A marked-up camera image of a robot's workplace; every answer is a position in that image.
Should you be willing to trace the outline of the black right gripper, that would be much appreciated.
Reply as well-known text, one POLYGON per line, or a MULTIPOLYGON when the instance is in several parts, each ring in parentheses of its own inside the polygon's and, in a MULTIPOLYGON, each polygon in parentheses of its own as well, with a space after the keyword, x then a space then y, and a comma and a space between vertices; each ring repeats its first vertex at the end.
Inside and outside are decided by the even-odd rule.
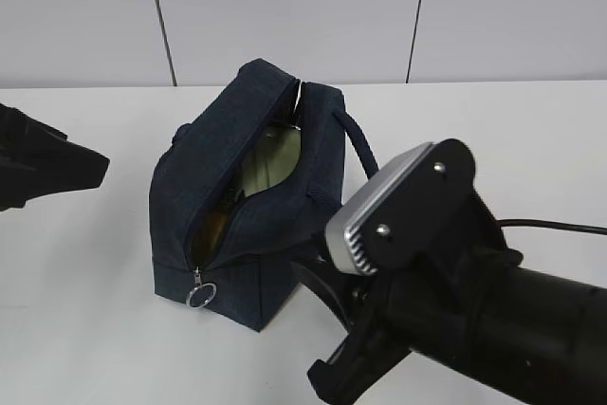
POLYGON ((419 272, 365 279, 320 259, 296 258, 291 265, 347 331, 333 354, 307 372, 322 401, 355 403, 412 352, 473 377, 473 282, 419 272))

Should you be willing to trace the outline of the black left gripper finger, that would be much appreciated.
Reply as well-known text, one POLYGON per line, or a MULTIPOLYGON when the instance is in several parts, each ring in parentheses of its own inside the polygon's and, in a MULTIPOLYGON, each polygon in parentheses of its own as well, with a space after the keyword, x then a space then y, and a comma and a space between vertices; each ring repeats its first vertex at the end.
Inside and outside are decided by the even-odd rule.
POLYGON ((67 134, 1 106, 1 210, 22 209, 42 196, 98 188, 110 159, 67 134))

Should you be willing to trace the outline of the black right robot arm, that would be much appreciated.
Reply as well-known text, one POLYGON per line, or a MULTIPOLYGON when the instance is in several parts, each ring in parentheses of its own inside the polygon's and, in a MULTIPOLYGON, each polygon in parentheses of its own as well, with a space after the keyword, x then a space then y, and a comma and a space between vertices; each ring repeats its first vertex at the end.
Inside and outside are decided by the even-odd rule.
POLYGON ((322 401, 356 402, 415 352, 528 404, 605 402, 605 289, 523 268, 476 192, 392 195, 363 244, 371 277, 327 251, 293 263, 347 332, 308 370, 322 401))

